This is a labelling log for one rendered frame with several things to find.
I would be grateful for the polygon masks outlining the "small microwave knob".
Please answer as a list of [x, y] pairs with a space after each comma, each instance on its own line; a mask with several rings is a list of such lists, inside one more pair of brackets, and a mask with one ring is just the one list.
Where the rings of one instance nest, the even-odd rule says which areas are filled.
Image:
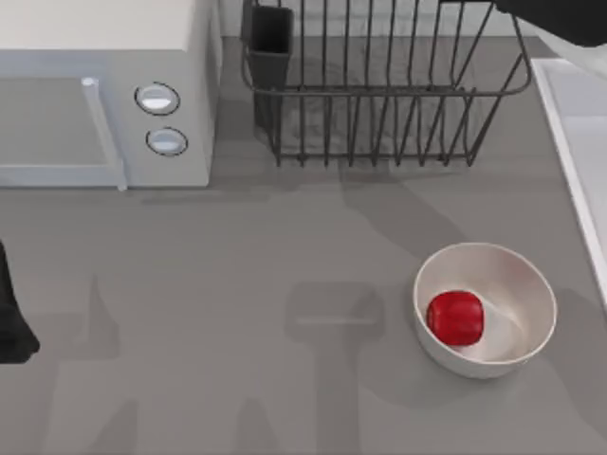
[[189, 147], [188, 138], [181, 131], [171, 127], [149, 131], [145, 141], [155, 154], [168, 157], [182, 155]]

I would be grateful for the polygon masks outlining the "red bell pepper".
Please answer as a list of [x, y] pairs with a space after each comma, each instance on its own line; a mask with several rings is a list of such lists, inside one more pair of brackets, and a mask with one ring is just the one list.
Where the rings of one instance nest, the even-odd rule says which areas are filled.
[[426, 311], [429, 330], [444, 344], [471, 346], [482, 337], [485, 311], [481, 299], [464, 290], [450, 290], [434, 296]]

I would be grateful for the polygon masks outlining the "black utensil cup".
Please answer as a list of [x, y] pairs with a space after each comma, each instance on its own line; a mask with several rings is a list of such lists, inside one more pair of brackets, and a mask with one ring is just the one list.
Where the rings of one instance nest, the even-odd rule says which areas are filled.
[[253, 86], [255, 126], [271, 131], [285, 90], [293, 46], [294, 11], [243, 0], [241, 40]]

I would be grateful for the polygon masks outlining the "large microwave knob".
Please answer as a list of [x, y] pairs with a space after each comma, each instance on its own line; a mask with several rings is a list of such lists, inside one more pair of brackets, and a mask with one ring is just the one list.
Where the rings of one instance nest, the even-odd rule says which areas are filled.
[[153, 82], [139, 86], [135, 90], [135, 102], [146, 114], [166, 117], [174, 113], [180, 106], [180, 97], [170, 85]]

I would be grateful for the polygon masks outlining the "pale microwave oven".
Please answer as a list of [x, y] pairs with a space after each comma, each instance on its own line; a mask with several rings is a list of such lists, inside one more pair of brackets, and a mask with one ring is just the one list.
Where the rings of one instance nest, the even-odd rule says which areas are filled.
[[[206, 186], [222, 63], [218, 0], [0, 0], [0, 188], [117, 188], [84, 77], [100, 80], [128, 189]], [[179, 94], [171, 115], [137, 106], [153, 82]], [[165, 127], [185, 153], [148, 148]]]

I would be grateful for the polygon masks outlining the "white bowl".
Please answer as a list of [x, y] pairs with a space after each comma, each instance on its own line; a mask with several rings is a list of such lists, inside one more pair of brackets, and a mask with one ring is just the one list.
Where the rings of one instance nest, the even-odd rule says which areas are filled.
[[[485, 329], [476, 344], [446, 345], [427, 327], [431, 299], [450, 290], [469, 291], [483, 303]], [[464, 377], [492, 379], [516, 370], [545, 346], [558, 305], [544, 275], [521, 254], [489, 243], [460, 243], [421, 265], [413, 311], [418, 340], [439, 365]]]

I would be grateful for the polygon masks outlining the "white sink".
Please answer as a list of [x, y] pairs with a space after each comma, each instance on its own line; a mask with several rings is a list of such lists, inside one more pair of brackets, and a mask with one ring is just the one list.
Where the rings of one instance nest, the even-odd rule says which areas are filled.
[[556, 54], [532, 69], [607, 314], [607, 45], [537, 35]]

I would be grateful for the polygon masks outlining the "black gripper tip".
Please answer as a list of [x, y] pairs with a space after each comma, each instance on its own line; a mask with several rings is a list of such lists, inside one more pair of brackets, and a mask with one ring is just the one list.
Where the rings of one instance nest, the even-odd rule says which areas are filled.
[[0, 364], [25, 364], [40, 347], [15, 297], [6, 250], [0, 241]]

